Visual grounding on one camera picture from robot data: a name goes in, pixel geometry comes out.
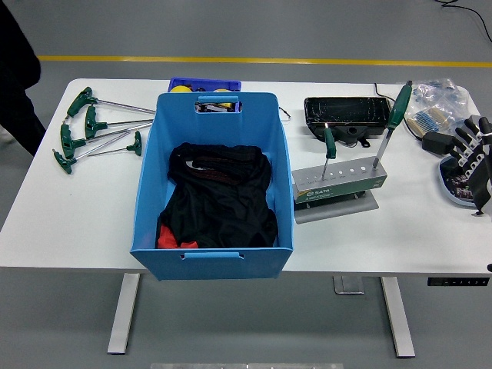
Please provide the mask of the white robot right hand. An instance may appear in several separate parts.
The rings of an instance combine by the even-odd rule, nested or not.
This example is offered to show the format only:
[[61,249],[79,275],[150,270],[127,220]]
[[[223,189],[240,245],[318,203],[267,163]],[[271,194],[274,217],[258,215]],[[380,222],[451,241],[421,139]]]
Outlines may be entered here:
[[453,137],[455,157],[467,177],[468,187],[480,214],[491,216],[491,123],[486,117],[478,125],[468,118],[464,121],[470,131],[456,128]]

